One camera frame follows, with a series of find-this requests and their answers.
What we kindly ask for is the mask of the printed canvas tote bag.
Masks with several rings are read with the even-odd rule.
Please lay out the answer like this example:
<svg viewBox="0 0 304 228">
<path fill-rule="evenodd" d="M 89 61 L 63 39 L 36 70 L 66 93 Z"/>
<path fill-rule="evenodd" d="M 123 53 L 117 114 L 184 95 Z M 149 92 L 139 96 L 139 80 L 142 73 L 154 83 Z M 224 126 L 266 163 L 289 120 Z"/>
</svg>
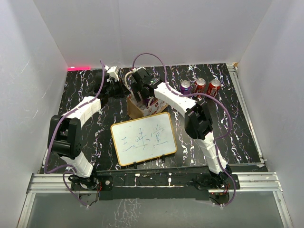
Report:
<svg viewBox="0 0 304 228">
<path fill-rule="evenodd" d="M 130 94 L 127 96 L 126 101 L 127 101 L 127 114 L 131 119 L 138 119 L 142 117 L 147 117 L 150 115 L 158 114 L 168 106 L 167 103 L 165 103 L 163 100 L 160 100 L 156 98 L 155 96 L 151 96 L 146 99 L 135 99 L 132 89 L 131 89 L 131 84 L 135 82 L 135 80 L 132 77 L 132 74 L 134 71 L 138 68 L 133 68 L 130 72 L 128 72 L 124 76 L 124 85 L 126 88 L 129 90 Z M 157 84 L 161 82 L 161 79 L 159 77 L 157 78 Z M 138 105 L 144 104 L 147 106 L 147 109 L 145 110 L 140 110 L 138 108 Z"/>
</svg>

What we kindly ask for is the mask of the red cola can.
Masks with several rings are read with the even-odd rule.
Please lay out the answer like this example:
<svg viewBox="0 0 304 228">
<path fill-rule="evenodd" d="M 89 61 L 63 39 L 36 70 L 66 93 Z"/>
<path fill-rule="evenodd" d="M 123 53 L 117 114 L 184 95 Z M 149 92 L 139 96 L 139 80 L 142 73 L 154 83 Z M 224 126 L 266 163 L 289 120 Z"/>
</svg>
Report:
<svg viewBox="0 0 304 228">
<path fill-rule="evenodd" d="M 215 97 L 218 94 L 218 91 L 221 88 L 221 82 L 217 79 L 213 79 L 210 81 L 208 89 L 207 89 L 207 95 L 211 97 Z"/>
<path fill-rule="evenodd" d="M 206 88 L 206 81 L 203 78 L 197 78 L 194 81 L 193 93 L 204 93 Z"/>
</svg>

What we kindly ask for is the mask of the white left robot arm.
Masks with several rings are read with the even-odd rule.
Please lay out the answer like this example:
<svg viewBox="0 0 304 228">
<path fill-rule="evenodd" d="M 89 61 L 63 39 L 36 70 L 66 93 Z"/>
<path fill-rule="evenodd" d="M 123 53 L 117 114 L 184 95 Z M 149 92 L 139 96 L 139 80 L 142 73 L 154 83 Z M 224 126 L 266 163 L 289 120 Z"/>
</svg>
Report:
<svg viewBox="0 0 304 228">
<path fill-rule="evenodd" d="M 129 94 L 128 89 L 118 75 L 119 68 L 111 67 L 95 74 L 95 83 L 91 91 L 79 104 L 63 115 L 54 115 L 50 120 L 48 133 L 47 157 L 44 173 L 48 171 L 50 154 L 56 154 L 66 162 L 61 167 L 69 167 L 76 176 L 81 177 L 81 183 L 92 190 L 98 184 L 97 176 L 93 175 L 93 165 L 82 152 L 82 127 L 97 112 L 102 109 L 109 98 L 123 98 Z"/>
</svg>

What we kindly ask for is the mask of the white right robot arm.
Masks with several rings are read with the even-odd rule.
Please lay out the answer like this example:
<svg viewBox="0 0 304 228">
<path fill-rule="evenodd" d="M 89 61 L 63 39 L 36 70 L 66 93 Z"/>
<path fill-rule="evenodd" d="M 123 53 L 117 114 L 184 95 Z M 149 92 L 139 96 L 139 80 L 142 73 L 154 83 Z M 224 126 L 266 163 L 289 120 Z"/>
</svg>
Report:
<svg viewBox="0 0 304 228">
<path fill-rule="evenodd" d="M 153 96 L 176 109 L 184 117 L 185 132 L 197 141 L 206 157 L 212 184 L 219 189 L 225 187 L 232 171 L 216 145 L 207 103 L 184 96 L 160 77 L 150 75 L 144 67 L 133 68 L 132 76 L 135 82 L 131 84 L 131 89 L 136 100 Z"/>
</svg>

